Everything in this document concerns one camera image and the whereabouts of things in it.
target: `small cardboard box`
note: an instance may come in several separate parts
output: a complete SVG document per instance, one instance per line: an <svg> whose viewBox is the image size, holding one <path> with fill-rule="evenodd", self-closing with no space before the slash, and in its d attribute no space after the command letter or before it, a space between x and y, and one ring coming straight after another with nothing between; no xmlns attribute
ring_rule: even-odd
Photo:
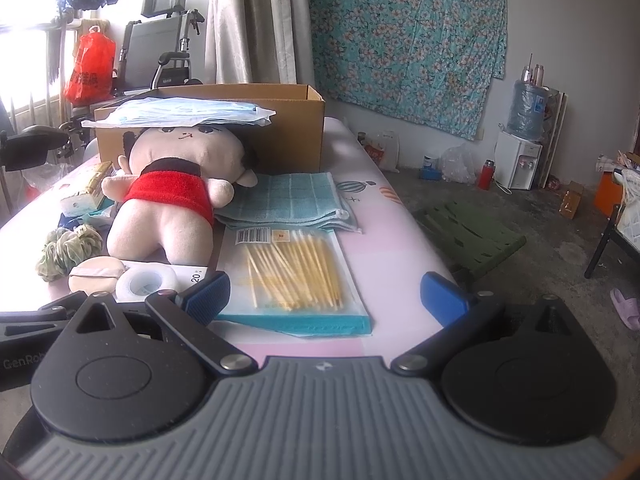
<svg viewBox="0 0 640 480"><path fill-rule="evenodd" d="M564 200L562 200L562 205L560 206L560 214L569 220L573 219L575 212L578 211L583 193L584 186L572 180L569 184L569 189L564 194Z"/></svg>
<svg viewBox="0 0 640 480"><path fill-rule="evenodd" d="M628 158L632 163L640 168L640 155L636 155L632 152L626 152L625 155L626 158Z"/></svg>
<svg viewBox="0 0 640 480"><path fill-rule="evenodd" d="M274 110L268 126L227 127L247 140L258 155L258 173L317 173L320 171L324 100L308 85L220 84L158 88L123 99L95 111L95 119L106 118L117 106L131 99L145 97L189 97L223 101L249 102ZM100 160L111 161L117 168L118 156L124 154L122 137L139 128L96 128Z"/></svg>

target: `blue gripper pad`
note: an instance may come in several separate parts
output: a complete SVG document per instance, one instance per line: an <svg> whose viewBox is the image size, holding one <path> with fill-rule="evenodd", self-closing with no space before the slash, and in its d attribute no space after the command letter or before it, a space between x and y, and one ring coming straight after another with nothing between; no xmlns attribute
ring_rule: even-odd
<svg viewBox="0 0 640 480"><path fill-rule="evenodd" d="M442 326L464 316L471 306L471 296L437 272L427 272L420 282L422 305Z"/></svg>
<svg viewBox="0 0 640 480"><path fill-rule="evenodd" d="M226 307L230 296L229 276L219 270L178 294L175 304L197 322L207 326Z"/></svg>

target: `bottle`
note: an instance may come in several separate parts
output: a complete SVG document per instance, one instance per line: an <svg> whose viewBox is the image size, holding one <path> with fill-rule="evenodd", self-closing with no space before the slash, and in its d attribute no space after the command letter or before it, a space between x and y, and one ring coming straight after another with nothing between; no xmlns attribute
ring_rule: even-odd
<svg viewBox="0 0 640 480"><path fill-rule="evenodd" d="M532 83L535 86L542 86L542 80L545 77L545 67L542 65L536 65L533 71L533 81Z"/></svg>
<svg viewBox="0 0 640 480"><path fill-rule="evenodd" d="M531 71L531 67L530 66L526 66L522 69L522 77L520 78L520 80L523 83L531 83L531 80L533 79L533 72Z"/></svg>
<svg viewBox="0 0 640 480"><path fill-rule="evenodd" d="M485 191L489 190L489 186L491 185L491 181L494 179L495 173L495 162L487 159L482 167L482 173L480 173L480 178L478 179L478 187L480 189L484 189Z"/></svg>

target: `orange container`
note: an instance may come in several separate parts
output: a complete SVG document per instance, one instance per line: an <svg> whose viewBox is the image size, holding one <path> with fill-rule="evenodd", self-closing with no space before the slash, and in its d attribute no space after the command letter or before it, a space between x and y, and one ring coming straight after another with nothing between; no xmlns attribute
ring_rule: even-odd
<svg viewBox="0 0 640 480"><path fill-rule="evenodd" d="M603 173L600 186L593 205L602 211L607 218L613 212L613 206L622 202L623 187L613 182L612 173Z"/></svg>

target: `barcode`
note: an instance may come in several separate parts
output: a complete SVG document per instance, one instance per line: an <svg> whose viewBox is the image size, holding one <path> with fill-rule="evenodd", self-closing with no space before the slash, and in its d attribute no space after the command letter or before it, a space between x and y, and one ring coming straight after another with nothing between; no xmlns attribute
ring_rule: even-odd
<svg viewBox="0 0 640 480"><path fill-rule="evenodd" d="M271 229L269 227L249 227L236 231L236 245L238 244L270 244Z"/></svg>

